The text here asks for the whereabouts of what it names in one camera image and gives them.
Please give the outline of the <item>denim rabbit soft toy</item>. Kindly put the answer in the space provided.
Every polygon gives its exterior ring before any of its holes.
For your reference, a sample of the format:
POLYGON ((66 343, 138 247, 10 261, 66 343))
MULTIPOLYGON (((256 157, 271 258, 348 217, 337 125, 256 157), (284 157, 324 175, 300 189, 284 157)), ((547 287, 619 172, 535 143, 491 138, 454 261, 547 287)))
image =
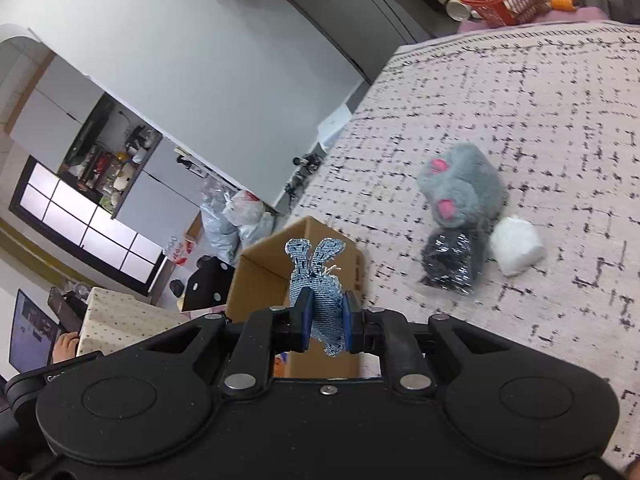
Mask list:
POLYGON ((314 291, 314 319, 311 338, 324 344, 324 352, 333 358, 345 350, 343 327, 343 287, 336 272, 340 268, 332 261, 344 252, 346 243, 338 238, 326 237, 311 250, 306 238, 291 238, 284 246, 291 258, 290 306, 302 288, 314 291))

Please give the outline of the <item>black sparkly item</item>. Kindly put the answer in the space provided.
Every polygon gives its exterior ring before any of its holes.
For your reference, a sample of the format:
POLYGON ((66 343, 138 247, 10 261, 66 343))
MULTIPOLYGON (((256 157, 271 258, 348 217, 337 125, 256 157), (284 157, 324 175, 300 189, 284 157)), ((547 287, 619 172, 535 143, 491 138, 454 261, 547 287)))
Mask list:
POLYGON ((482 274, 487 236, 475 228, 436 229, 421 250, 423 276, 428 287, 469 295, 482 274))

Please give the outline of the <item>grey plush mouse toy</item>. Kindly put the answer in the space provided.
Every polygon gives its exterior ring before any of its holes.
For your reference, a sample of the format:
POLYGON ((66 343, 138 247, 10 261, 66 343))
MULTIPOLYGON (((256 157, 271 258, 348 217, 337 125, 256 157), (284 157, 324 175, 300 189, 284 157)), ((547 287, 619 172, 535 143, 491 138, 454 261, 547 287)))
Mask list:
POLYGON ((508 197, 497 169, 472 143, 457 144, 431 158, 416 182, 434 221, 444 229, 494 220, 508 197))

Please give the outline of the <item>white soft roll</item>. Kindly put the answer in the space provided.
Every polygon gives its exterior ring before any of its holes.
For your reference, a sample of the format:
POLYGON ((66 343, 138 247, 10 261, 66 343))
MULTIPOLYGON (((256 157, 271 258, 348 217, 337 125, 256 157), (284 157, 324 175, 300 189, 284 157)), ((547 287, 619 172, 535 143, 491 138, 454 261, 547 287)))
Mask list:
POLYGON ((502 218, 489 237, 489 249, 507 278, 521 274, 546 256, 536 228, 518 217, 502 218))

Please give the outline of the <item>grey plastic bag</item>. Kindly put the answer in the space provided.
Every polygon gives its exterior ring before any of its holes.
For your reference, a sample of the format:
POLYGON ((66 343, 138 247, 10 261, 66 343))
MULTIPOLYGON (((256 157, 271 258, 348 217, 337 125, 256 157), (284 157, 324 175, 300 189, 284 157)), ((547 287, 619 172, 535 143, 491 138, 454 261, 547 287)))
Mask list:
POLYGON ((240 244, 238 228, 213 204, 201 204, 201 217, 206 240, 212 255, 224 263, 232 264, 240 244))

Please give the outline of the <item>white plastic bag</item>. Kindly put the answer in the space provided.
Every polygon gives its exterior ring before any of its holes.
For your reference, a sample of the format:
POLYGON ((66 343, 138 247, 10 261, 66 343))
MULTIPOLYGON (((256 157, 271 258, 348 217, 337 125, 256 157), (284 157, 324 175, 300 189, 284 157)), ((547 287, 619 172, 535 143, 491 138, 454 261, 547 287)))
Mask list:
POLYGON ((266 206, 258 197, 247 190, 241 190, 226 198, 222 214, 231 224, 240 228, 257 224, 265 211, 266 206))

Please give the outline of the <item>white box on floor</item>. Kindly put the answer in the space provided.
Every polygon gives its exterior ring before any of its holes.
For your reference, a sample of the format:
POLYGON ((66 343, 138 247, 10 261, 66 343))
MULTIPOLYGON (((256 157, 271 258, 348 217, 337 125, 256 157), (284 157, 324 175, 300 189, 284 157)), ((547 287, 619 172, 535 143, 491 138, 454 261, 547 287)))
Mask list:
POLYGON ((352 112, 349 107, 343 103, 337 107, 326 119, 317 127, 317 141, 320 146, 327 152, 332 148, 333 144, 340 136, 341 131, 352 119, 352 112))

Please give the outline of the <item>dotted cream cloth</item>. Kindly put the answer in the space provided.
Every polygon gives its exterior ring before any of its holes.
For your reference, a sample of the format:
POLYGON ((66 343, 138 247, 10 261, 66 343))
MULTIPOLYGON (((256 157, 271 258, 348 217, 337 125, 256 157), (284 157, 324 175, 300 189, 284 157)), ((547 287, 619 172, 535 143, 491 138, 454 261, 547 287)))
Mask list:
POLYGON ((171 330, 189 319, 138 301, 134 296, 93 287, 79 335, 78 356, 109 354, 171 330))

